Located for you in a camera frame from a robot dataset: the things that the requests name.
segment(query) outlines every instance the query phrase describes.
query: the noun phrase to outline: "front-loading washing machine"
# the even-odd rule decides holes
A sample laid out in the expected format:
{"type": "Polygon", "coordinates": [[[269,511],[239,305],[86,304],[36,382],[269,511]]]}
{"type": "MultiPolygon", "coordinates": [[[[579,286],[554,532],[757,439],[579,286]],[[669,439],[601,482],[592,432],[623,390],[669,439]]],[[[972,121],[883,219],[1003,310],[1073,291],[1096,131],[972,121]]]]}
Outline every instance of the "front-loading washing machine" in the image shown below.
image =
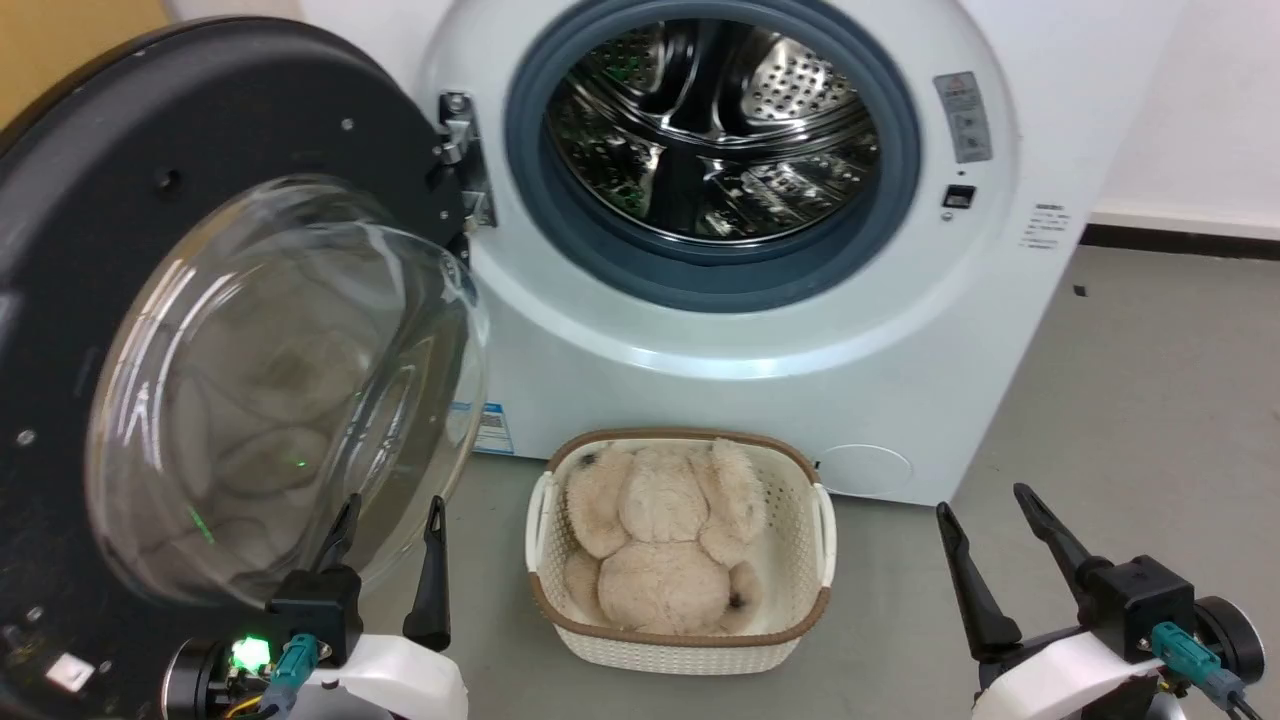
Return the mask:
{"type": "Polygon", "coordinates": [[[483,145],[483,450],[730,428],[914,503],[960,483],[1180,10],[301,6],[483,145]]]}

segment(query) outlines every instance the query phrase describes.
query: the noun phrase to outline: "plush teddy bear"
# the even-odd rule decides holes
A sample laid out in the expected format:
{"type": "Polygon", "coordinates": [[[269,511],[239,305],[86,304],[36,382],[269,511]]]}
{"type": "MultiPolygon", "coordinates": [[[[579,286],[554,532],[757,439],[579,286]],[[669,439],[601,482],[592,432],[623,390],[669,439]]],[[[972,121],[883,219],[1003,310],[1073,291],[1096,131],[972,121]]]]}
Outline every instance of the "plush teddy bear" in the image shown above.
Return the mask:
{"type": "Polygon", "coordinates": [[[765,507],[741,446],[608,446],[579,461],[566,493],[582,548],[566,562],[564,582],[589,618],[676,635],[750,624],[763,589],[746,556],[765,507]]]}

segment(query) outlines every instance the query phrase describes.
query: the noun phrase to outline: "door porthole glass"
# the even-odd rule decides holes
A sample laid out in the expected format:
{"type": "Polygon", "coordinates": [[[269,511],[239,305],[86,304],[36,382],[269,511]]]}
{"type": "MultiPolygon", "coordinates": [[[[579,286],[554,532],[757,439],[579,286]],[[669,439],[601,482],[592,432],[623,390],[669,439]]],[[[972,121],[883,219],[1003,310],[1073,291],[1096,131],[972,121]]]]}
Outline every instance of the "door porthole glass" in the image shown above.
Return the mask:
{"type": "Polygon", "coordinates": [[[261,607],[352,493],[369,587],[421,542],[484,401],[466,268],[324,177],[212,213],[156,268],[102,366],[86,500],[115,574],[164,601],[261,607]]]}

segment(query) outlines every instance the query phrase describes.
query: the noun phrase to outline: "door hinge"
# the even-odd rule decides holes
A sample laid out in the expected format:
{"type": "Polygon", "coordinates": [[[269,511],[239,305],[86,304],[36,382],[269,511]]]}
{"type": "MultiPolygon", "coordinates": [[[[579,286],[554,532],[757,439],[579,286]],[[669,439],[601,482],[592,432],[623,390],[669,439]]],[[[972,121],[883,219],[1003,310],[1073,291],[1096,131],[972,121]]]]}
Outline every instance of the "door hinge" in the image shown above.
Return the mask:
{"type": "Polygon", "coordinates": [[[440,158],[454,168],[462,184],[462,206],[467,213],[465,229],[498,227],[471,96],[465,92],[442,94],[440,124],[449,135],[440,146],[440,158]]]}

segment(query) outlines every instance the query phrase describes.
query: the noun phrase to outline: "white wall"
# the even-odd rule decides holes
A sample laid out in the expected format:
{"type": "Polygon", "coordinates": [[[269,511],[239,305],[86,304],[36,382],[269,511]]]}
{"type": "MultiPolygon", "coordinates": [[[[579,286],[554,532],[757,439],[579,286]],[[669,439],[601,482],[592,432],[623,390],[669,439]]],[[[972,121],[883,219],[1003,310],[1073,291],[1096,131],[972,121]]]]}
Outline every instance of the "white wall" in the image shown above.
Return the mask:
{"type": "Polygon", "coordinates": [[[1277,41],[1277,0],[1190,0],[1094,222],[1280,240],[1277,41]]]}

